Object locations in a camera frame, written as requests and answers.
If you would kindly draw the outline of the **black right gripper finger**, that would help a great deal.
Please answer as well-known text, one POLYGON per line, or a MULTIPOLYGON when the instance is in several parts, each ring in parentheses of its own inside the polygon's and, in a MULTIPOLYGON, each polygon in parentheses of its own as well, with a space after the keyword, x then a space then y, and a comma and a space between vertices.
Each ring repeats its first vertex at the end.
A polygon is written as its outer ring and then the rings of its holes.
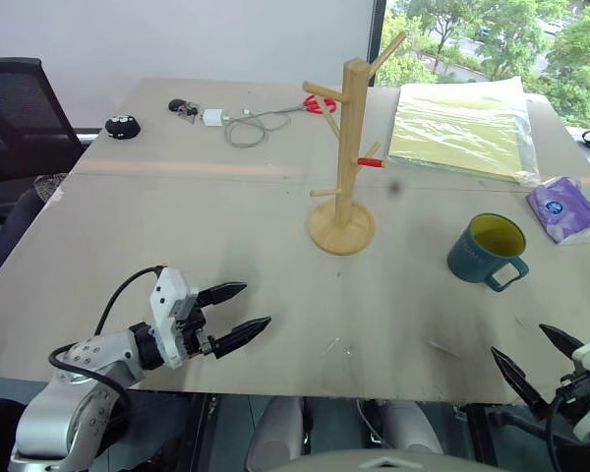
POLYGON ((498 348, 492 346, 491 353, 503 378, 529 407, 531 413, 537 419, 545 419, 547 416, 547 402, 537 389, 526 380, 526 375, 522 369, 498 348))
POLYGON ((558 327, 549 324, 539 324, 539 327, 567 359, 572 359, 573 353, 584 346, 582 341, 558 327))

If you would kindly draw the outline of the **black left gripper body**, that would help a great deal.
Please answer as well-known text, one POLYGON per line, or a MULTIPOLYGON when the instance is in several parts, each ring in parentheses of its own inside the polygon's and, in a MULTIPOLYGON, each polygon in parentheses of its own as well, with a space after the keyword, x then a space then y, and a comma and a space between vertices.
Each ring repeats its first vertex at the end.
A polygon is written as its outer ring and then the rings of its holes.
POLYGON ((192 307, 184 307, 181 314, 176 317, 184 357, 213 353, 212 337, 205 331, 206 317, 203 312, 203 309, 210 305, 209 300, 200 300, 192 307))

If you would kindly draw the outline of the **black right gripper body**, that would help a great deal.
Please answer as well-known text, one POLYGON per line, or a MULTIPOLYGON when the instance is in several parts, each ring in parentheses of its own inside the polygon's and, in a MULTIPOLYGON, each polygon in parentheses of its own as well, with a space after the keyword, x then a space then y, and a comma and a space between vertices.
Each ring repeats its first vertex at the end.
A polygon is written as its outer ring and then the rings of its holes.
POLYGON ((560 404, 569 408, 586 409, 590 407, 590 372, 566 374, 560 378, 556 390, 560 404))

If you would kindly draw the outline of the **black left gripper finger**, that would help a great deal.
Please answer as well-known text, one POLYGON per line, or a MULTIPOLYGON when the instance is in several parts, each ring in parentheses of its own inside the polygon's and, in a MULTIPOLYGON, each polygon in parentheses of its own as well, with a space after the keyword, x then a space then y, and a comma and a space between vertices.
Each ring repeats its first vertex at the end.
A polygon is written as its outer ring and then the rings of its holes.
POLYGON ((223 303, 244 290, 247 284, 239 281, 231 281, 212 286, 198 293, 196 305, 199 308, 223 303))
POLYGON ((216 359, 243 347, 260 334, 271 322, 271 317, 249 320, 235 326, 228 334, 209 338, 211 353, 216 359))

